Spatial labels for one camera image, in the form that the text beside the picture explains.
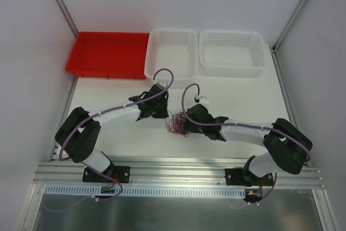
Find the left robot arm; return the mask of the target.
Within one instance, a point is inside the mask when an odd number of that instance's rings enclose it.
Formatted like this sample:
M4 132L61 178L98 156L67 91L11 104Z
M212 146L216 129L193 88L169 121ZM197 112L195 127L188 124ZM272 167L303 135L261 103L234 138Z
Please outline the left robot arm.
M100 181L108 182L114 175L114 165L103 152L95 148L100 132L149 117L167 118L168 97L168 90L156 83L150 90L130 97L113 108L90 112L77 107L57 131L55 141L74 163L92 168Z

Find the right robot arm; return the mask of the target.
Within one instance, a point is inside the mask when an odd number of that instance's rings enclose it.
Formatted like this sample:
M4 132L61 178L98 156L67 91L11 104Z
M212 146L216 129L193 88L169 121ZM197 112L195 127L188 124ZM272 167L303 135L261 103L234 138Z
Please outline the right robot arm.
M261 179L278 170L298 175L311 159L312 142L286 119L278 118L267 124L237 122L225 116L213 117L201 104L183 114L186 132L203 134L213 141L239 141L266 149L266 153L251 156L242 169L230 175L237 185L258 185Z

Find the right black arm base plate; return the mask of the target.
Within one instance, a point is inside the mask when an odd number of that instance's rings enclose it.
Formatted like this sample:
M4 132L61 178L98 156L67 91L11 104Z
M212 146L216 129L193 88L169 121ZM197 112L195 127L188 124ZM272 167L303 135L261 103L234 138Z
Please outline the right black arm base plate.
M227 186L272 186L274 177L272 173L266 174L263 177L257 177L252 173L243 174L241 168L227 168L225 172L225 181Z

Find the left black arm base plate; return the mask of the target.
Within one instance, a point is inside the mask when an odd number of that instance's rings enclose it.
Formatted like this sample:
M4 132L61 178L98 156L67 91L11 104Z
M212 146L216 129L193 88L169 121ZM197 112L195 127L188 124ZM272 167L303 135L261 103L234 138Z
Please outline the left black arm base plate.
M107 177L112 177L117 180L119 183L129 183L131 167L129 166L109 166L104 172L103 175ZM105 178L100 174L94 172L89 167L84 169L82 182L85 183L106 183L111 182L109 178Z

